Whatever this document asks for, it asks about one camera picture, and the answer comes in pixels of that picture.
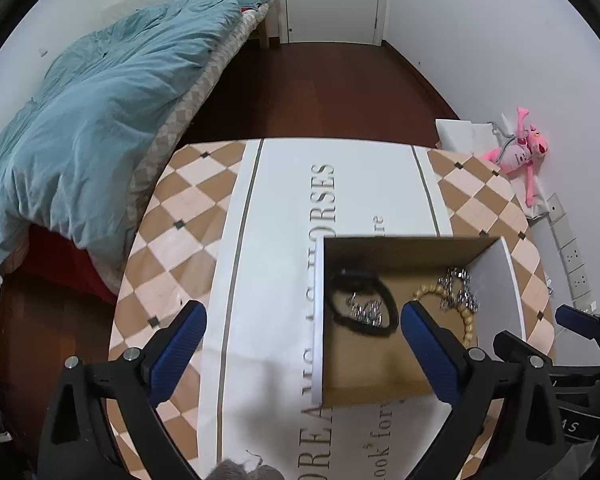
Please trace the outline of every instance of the open box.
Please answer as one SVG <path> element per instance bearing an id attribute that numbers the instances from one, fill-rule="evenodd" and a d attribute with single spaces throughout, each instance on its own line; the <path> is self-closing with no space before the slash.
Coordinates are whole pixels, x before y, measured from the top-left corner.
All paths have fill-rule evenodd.
<path id="1" fill-rule="evenodd" d="M 329 277 L 340 269 L 371 270 L 387 286 L 398 312 L 423 284 L 436 283 L 449 267 L 464 267 L 480 310 L 476 340 L 492 358 L 493 338 L 503 330 L 526 340 L 520 292 L 503 238 L 319 238 L 315 251 L 315 323 L 312 404 L 346 406 L 431 393 L 400 327 L 386 338 L 361 335 L 335 324 L 324 307 Z M 433 319 L 462 341 L 456 310 L 440 310 L 440 298 L 421 300 Z"/>

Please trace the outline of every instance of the pink panther plush toy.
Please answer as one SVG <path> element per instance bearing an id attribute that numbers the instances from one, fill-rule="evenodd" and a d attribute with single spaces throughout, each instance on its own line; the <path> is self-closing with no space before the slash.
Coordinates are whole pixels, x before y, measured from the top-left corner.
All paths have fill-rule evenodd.
<path id="1" fill-rule="evenodd" d="M 526 205 L 534 204 L 534 163 L 542 160 L 548 149 L 546 139 L 535 126 L 525 130 L 525 119 L 529 115 L 526 108 L 518 108 L 518 130 L 515 137 L 507 142 L 504 148 L 495 148 L 482 156 L 509 174 L 526 166 Z"/>

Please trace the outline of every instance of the wall socket panel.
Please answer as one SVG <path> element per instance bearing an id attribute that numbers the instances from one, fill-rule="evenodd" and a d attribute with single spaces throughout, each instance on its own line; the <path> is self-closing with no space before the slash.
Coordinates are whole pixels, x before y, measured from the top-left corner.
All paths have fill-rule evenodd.
<path id="1" fill-rule="evenodd" d="M 592 314 L 596 306 L 596 301 L 593 299 L 593 293 L 587 292 L 584 296 L 574 300 L 573 306 L 587 314 Z"/>
<path id="2" fill-rule="evenodd" d="M 569 219 L 567 215 L 562 216 L 555 224 L 552 225 L 554 230 L 555 241 L 558 244 L 558 248 L 562 249 L 568 243 L 573 242 L 576 239 L 576 235 L 571 229 Z"/>
<path id="3" fill-rule="evenodd" d="M 567 274 L 584 265 L 576 240 L 569 242 L 560 249 L 560 257 L 562 258 L 564 270 L 567 271 Z"/>
<path id="4" fill-rule="evenodd" d="M 564 208 L 555 193 L 547 199 L 546 204 L 549 209 L 549 220 L 551 223 L 554 223 L 564 216 Z"/>
<path id="5" fill-rule="evenodd" d="M 579 299 L 584 296 L 587 292 L 591 291 L 589 285 L 589 279 L 585 272 L 584 266 L 580 266 L 568 275 L 569 288 L 571 289 L 571 297 Z"/>

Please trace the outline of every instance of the checkered tablecloth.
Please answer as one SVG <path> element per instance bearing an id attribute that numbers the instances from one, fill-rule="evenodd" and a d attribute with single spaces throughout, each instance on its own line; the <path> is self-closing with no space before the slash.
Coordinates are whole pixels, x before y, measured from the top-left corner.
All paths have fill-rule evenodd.
<path id="1" fill-rule="evenodd" d="M 502 236 L 516 273 L 526 338 L 541 352 L 554 356 L 554 320 L 540 254 L 509 181 L 486 160 L 462 153 L 430 150 L 429 161 L 445 201 L 455 235 Z M 494 401 L 485 430 L 475 441 L 461 479 L 473 475 L 484 457 L 502 403 Z"/>
<path id="2" fill-rule="evenodd" d="M 142 347 L 167 326 L 188 300 L 208 304 L 216 256 L 245 145 L 214 142 L 182 148 L 171 158 L 142 219 L 123 279 L 110 340 L 110 359 Z M 540 257 L 526 217 L 508 180 L 489 162 L 470 155 L 430 150 L 429 160 L 455 235 L 503 236 L 511 252 L 522 297 L 526 335 L 542 352 L 553 352 L 554 327 Z M 197 352 L 173 397 L 157 408 L 184 457 L 195 467 L 200 395 Z M 499 407 L 462 471 L 474 473 L 486 451 Z M 149 478 L 115 401 L 107 413 L 129 471 Z"/>

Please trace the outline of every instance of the door frame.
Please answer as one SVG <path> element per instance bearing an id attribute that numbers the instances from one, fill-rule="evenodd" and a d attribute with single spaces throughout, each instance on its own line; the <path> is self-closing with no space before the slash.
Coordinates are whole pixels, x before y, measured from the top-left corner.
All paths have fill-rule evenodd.
<path id="1" fill-rule="evenodd" d="M 286 0 L 278 0 L 280 12 L 278 13 L 278 25 L 280 27 L 280 43 L 289 42 L 289 26 L 288 26 L 288 14 L 286 11 Z M 386 5 L 387 0 L 378 0 L 378 6 L 376 7 L 376 29 L 374 31 L 374 45 L 380 46 L 382 44 L 382 37 L 384 36 L 384 20 L 386 17 Z"/>

